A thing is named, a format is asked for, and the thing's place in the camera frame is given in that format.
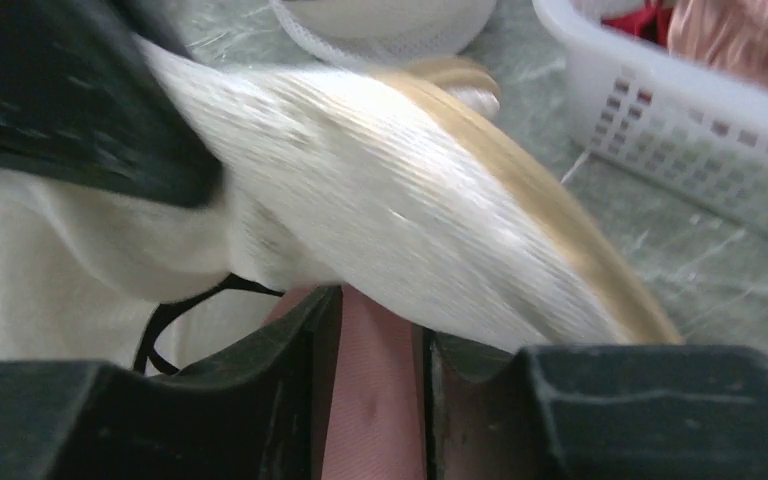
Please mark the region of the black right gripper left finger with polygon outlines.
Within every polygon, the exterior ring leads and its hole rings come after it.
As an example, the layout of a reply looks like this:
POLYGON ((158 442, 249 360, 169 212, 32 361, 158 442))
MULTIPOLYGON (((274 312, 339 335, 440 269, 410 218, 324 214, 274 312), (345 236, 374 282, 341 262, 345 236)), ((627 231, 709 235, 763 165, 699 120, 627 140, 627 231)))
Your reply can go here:
POLYGON ((171 376, 0 361, 0 479, 317 479, 341 316, 319 288, 171 376))

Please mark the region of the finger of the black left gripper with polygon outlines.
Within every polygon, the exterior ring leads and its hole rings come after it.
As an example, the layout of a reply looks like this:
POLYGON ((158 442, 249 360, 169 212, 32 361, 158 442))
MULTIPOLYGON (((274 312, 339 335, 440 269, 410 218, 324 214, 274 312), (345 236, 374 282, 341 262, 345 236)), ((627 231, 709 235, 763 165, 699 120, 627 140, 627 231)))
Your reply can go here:
POLYGON ((159 1, 0 1, 0 169, 185 208, 219 160, 139 44, 189 51, 159 1))

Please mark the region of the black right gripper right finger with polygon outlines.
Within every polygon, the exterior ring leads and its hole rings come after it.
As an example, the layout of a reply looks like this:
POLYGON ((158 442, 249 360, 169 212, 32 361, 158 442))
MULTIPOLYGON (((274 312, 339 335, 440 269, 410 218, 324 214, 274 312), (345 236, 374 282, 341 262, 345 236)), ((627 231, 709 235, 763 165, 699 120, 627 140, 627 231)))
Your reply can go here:
POLYGON ((433 479, 768 479, 768 356, 422 334, 433 479))

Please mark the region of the pink black-strapped bra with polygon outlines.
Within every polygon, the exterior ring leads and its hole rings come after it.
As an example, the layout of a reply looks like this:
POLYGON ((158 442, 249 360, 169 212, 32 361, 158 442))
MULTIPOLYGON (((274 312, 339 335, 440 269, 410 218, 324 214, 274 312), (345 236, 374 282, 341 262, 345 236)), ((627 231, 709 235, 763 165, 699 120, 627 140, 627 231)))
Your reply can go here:
POLYGON ((422 361, 412 325, 359 290, 342 313, 322 479, 427 476, 422 361))

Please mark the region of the beige-trimmed mesh laundry bag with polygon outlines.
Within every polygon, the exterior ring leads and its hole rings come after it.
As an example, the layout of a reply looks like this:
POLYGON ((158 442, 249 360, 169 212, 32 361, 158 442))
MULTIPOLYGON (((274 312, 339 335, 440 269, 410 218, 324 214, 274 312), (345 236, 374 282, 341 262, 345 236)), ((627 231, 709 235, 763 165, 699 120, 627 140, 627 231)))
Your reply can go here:
POLYGON ((348 284, 426 328, 529 343, 678 343, 555 177, 451 94, 471 61, 223 72, 141 41, 221 161, 203 210, 0 171, 0 359, 121 361, 137 318, 227 275, 348 284))

